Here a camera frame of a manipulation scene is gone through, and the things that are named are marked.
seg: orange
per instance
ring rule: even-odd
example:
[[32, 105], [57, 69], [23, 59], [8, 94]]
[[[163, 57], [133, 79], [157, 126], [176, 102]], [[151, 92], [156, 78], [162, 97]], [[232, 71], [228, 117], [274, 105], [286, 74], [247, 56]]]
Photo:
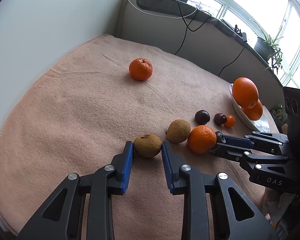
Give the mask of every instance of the orange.
[[227, 121], [226, 121], [226, 123], [223, 124], [224, 127], [231, 128], [234, 126], [234, 124], [235, 124], [234, 116], [232, 114], [227, 114]]
[[134, 79], [144, 81], [151, 77], [152, 65], [145, 58], [137, 58], [130, 63], [129, 72]]
[[208, 126], [199, 125], [194, 128], [188, 137], [188, 146], [196, 154], [203, 154], [215, 146], [217, 136]]
[[238, 105], [245, 108], [253, 108], [259, 99], [256, 85], [249, 78], [237, 78], [233, 82], [232, 95]]
[[258, 103], [253, 108], [250, 109], [241, 108], [241, 109], [245, 113], [245, 115], [252, 121], [259, 120], [263, 113], [263, 107], [260, 100], [258, 100]]

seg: wall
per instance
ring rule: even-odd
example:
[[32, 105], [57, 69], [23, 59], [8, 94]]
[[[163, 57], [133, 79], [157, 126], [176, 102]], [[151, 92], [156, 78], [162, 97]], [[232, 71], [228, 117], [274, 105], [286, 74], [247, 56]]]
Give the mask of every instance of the wall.
[[[144, 14], [132, 5], [127, 4], [121, 12], [120, 30], [117, 35], [150, 46], [156, 46], [174, 54], [182, 43], [185, 24], [182, 19], [170, 19]], [[201, 22], [193, 21], [195, 29]], [[187, 32], [187, 37], [178, 56], [185, 58], [199, 67], [218, 75], [220, 70], [232, 62], [242, 50], [233, 38], [220, 32], [213, 24], [204, 24], [196, 32]], [[226, 67], [221, 78], [232, 83], [238, 77], [248, 77], [258, 87], [260, 100], [269, 110], [280, 103], [284, 105], [283, 89], [269, 70], [248, 50], [229, 67]]]
[[2, 0], [0, 129], [31, 84], [65, 54], [114, 35], [122, 0]]

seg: metal bolt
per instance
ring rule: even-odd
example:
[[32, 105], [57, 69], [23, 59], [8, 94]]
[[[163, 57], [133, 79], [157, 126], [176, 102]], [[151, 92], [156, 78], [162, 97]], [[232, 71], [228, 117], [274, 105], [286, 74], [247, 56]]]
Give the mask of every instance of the metal bolt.
[[111, 165], [111, 164], [106, 165], [106, 166], [105, 166], [105, 170], [106, 170], [106, 171], [113, 171], [113, 170], [114, 170], [114, 166]]
[[219, 173], [218, 176], [219, 176], [220, 179], [228, 179], [228, 175], [224, 172]]
[[189, 170], [191, 170], [191, 166], [188, 165], [188, 164], [183, 164], [183, 165], [181, 166], [181, 169], [183, 169], [184, 171], [189, 171]]
[[71, 173], [71, 174], [69, 174], [68, 179], [69, 179], [69, 180], [74, 180], [74, 179], [76, 179], [77, 177], [78, 177], [77, 174]]

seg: plate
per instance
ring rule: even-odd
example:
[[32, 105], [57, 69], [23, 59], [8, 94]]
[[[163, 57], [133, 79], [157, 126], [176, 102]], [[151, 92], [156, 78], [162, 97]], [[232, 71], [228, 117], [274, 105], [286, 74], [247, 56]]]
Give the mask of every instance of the plate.
[[234, 100], [234, 97], [232, 95], [232, 85], [230, 84], [229, 90], [230, 90], [230, 95], [232, 98], [232, 104], [234, 111], [236, 112], [237, 116], [239, 119], [243, 122], [243, 124], [248, 127], [249, 129], [256, 131], [256, 132], [270, 132], [270, 127], [268, 120], [265, 116], [264, 113], [262, 113], [261, 118], [258, 121], [251, 121], [245, 113], [241, 110], [241, 107], [237, 104], [237, 102]]

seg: flower pot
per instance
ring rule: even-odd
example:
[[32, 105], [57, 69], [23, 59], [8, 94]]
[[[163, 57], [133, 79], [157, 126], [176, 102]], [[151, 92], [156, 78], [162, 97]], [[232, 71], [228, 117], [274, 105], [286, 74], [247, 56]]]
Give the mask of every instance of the flower pot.
[[274, 53], [274, 49], [264, 42], [263, 38], [258, 37], [257, 43], [254, 45], [254, 50], [268, 62], [269, 56]]

